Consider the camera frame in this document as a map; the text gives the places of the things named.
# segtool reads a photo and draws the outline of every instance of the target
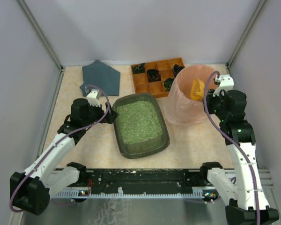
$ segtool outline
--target orange wooden tray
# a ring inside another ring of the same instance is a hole
[[[179,66],[184,66],[182,58],[146,62],[145,72],[142,74],[134,74],[132,68],[140,64],[141,63],[130,65],[135,93],[149,92],[155,98],[162,98],[168,96],[169,91],[164,90],[163,82],[169,77],[174,78],[173,68],[175,64],[178,64]],[[158,69],[161,75],[161,81],[148,82],[148,69]]]

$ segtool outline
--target dark gray tray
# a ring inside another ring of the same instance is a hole
[[[150,156],[165,150],[170,144],[170,137],[163,119],[163,114],[160,110],[157,100],[150,93],[138,93],[138,94],[128,95],[119,98],[114,103],[113,110],[117,112],[117,108],[119,106],[127,105],[137,101],[148,101],[153,104],[163,133],[161,136],[145,142],[136,143],[136,144],[124,144],[119,127],[118,118],[116,118],[116,120],[113,122],[113,125],[118,142],[118,148],[122,156],[126,158],[141,158],[141,157]]]

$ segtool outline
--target white wall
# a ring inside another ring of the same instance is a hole
[[[26,0],[63,65],[226,63],[259,0]]]
[[[247,116],[257,154],[281,202],[281,0],[267,1],[235,64],[237,88],[247,94]]]
[[[58,74],[16,1],[0,1],[0,225],[10,176],[36,155]]]

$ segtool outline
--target plastic container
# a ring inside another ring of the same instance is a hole
[[[124,144],[123,138],[121,136],[118,118],[116,118],[116,120],[113,122],[113,125],[118,142],[118,148],[122,156],[126,158],[141,158],[150,156],[165,150],[170,144],[170,137],[163,119],[162,112],[160,110],[157,100],[150,93],[138,93],[119,98],[114,103],[113,110],[117,112],[117,108],[119,106],[127,105],[137,101],[148,101],[153,104],[161,125],[162,134],[157,138],[145,142],[136,144]]]
[[[207,118],[203,103],[190,99],[192,83],[195,78],[204,84],[215,70],[203,64],[188,66],[175,78],[165,105],[165,118],[172,124],[190,125],[200,123]],[[210,82],[209,89],[217,86]]]

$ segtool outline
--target translucent pink container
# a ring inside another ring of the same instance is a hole
[[[191,65],[180,71],[166,100],[166,120],[176,125],[190,125],[200,123],[207,118],[203,103],[191,100],[190,93],[194,78],[206,84],[208,77],[214,71],[215,69],[203,64]],[[216,87],[214,82],[210,82],[208,88],[216,89]]]

